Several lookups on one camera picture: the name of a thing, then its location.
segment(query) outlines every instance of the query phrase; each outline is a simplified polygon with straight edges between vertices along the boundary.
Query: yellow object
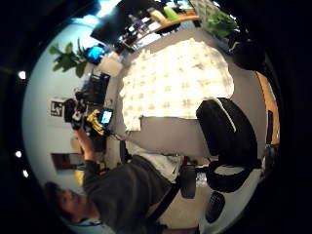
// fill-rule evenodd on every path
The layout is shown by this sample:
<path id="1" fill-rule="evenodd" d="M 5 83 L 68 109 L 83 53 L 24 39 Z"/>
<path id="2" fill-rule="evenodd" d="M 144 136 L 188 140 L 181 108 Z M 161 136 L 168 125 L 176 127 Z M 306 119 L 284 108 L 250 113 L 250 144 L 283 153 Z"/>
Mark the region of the yellow object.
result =
<path id="1" fill-rule="evenodd" d="M 178 20 L 177 13 L 171 7 L 164 7 L 164 11 L 168 17 L 168 20 L 170 20 L 170 21 L 177 21 Z"/>
<path id="2" fill-rule="evenodd" d="M 150 17 L 155 20 L 158 21 L 159 23 L 163 24 L 166 22 L 166 18 L 164 17 L 164 15 L 158 11 L 158 10 L 154 10 L 152 12 L 150 12 Z"/>
<path id="3" fill-rule="evenodd" d="M 84 178 L 84 171 L 75 170 L 74 171 L 74 176 L 75 176 L 75 179 L 76 179 L 78 185 L 82 186 L 83 178 Z"/>
<path id="4" fill-rule="evenodd" d="M 87 121 L 92 124 L 92 128 L 94 130 L 96 130 L 98 134 L 103 136 L 104 135 L 104 128 L 103 128 L 102 124 L 98 121 L 98 114 L 99 114 L 99 111 L 97 109 L 95 109 L 94 112 L 92 112 L 88 116 Z"/>

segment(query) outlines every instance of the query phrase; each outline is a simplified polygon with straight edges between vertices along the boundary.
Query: dark hair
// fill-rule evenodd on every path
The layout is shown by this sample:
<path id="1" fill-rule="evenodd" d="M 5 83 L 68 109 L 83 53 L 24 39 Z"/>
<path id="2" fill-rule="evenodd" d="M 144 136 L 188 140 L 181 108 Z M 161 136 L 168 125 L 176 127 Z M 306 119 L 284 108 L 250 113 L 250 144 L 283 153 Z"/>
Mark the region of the dark hair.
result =
<path id="1" fill-rule="evenodd" d="M 46 182 L 43 187 L 43 191 L 44 191 L 44 196 L 46 198 L 49 208 L 53 212 L 57 213 L 57 215 L 60 215 L 61 217 L 65 218 L 67 221 L 70 221 L 70 218 L 71 218 L 70 213 L 65 212 L 59 206 L 58 192 L 61 191 L 60 187 L 54 182 Z"/>

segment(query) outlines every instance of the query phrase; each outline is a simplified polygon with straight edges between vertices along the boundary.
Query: blue object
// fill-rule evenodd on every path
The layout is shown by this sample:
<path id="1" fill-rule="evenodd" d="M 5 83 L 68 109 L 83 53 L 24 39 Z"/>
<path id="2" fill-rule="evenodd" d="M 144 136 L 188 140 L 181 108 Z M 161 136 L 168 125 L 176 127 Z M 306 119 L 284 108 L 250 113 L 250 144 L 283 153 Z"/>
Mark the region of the blue object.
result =
<path id="1" fill-rule="evenodd" d="M 86 57 L 90 62 L 99 64 L 102 55 L 105 53 L 105 49 L 101 46 L 92 46 L 87 52 Z"/>

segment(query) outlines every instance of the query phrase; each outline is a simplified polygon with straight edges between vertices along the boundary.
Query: potted plant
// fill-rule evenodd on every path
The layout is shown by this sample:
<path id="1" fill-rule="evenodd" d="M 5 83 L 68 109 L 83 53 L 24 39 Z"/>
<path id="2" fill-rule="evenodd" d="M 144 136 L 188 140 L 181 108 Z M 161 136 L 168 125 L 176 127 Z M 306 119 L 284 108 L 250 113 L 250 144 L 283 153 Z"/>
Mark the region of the potted plant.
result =
<path id="1" fill-rule="evenodd" d="M 59 48 L 59 44 L 53 45 L 49 53 L 51 55 L 57 55 L 58 57 L 54 60 L 55 66 L 53 67 L 53 71 L 60 70 L 62 68 L 62 72 L 67 71 L 70 68 L 75 67 L 76 75 L 81 78 L 84 74 L 84 70 L 88 63 L 85 54 L 86 49 L 80 45 L 80 40 L 77 40 L 78 50 L 76 52 L 73 51 L 73 44 L 69 42 L 65 46 L 65 50 L 62 51 Z"/>
<path id="2" fill-rule="evenodd" d="M 214 36 L 221 49 L 228 53 L 228 37 L 237 29 L 236 21 L 219 8 L 215 8 L 208 16 L 207 30 Z"/>

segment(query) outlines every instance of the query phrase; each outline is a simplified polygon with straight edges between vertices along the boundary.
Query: green leaves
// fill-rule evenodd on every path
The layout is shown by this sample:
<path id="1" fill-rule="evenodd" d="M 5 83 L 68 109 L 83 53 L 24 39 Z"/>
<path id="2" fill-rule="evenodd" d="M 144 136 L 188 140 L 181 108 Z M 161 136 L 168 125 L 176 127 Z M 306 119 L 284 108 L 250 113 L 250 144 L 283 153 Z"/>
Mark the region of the green leaves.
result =
<path id="1" fill-rule="evenodd" d="M 74 53 L 73 51 L 73 43 L 69 42 L 64 48 L 64 51 L 59 49 L 59 44 L 56 43 L 55 45 L 51 46 L 49 49 L 49 53 L 51 55 L 58 55 L 54 59 L 54 66 L 52 68 L 53 71 L 58 71 L 62 69 L 62 72 L 66 72 L 70 68 L 76 67 L 76 75 L 78 77 L 82 77 L 85 71 L 85 67 L 87 65 L 87 60 L 84 57 L 86 49 L 81 47 L 80 40 L 77 40 L 78 44 L 78 51 Z"/>
<path id="2" fill-rule="evenodd" d="M 237 23 L 230 16 L 215 9 L 208 17 L 208 31 L 220 38 L 228 36 L 237 27 Z"/>
<path id="3" fill-rule="evenodd" d="M 61 54 L 61 51 L 59 50 L 59 44 L 55 44 L 54 46 L 50 47 L 49 53 L 51 55 Z"/>
<path id="4" fill-rule="evenodd" d="M 85 61 L 82 61 L 79 64 L 77 64 L 77 66 L 76 66 L 76 75 L 79 78 L 81 78 L 83 76 L 87 63 L 88 62 L 85 60 Z"/>
<path id="5" fill-rule="evenodd" d="M 67 54 L 71 54 L 72 53 L 72 43 L 69 42 L 65 48 L 65 51 Z"/>

